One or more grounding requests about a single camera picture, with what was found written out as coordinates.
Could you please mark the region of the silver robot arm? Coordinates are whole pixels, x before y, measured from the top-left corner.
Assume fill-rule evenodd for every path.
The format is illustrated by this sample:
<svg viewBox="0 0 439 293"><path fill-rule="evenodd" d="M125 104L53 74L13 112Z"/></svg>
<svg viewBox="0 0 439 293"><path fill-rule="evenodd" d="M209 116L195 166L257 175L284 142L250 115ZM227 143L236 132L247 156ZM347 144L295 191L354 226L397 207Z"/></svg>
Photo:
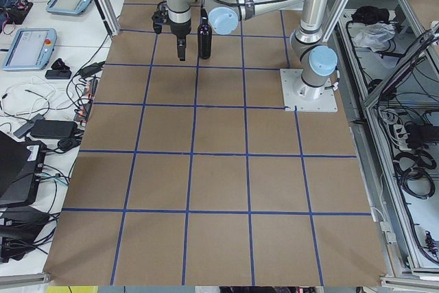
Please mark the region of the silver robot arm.
<svg viewBox="0 0 439 293"><path fill-rule="evenodd" d="M160 34L164 25L170 27L176 37L181 61L185 60L186 37L191 32L191 5L195 2L201 6L201 17L208 31L220 35L230 34L241 21L301 2L300 24L292 32L290 44L303 71L293 82L292 89L294 95L303 101L314 101L323 96L325 84L337 66L336 53L324 45L324 33L333 29L323 21L328 0L164 0L152 15L153 29ZM332 10L331 22L338 20L346 2L337 0L339 8Z"/></svg>

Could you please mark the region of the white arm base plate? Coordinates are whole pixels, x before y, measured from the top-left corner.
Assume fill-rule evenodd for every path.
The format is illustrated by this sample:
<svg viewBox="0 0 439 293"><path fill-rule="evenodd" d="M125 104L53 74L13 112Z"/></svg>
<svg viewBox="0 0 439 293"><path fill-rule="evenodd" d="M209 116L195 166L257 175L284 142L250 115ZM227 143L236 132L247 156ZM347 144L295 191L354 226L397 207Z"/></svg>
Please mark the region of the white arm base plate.
<svg viewBox="0 0 439 293"><path fill-rule="evenodd" d="M281 69L283 102L286 111L307 113L336 113L335 92L331 80L317 88L306 85L302 80L302 69Z"/></svg>

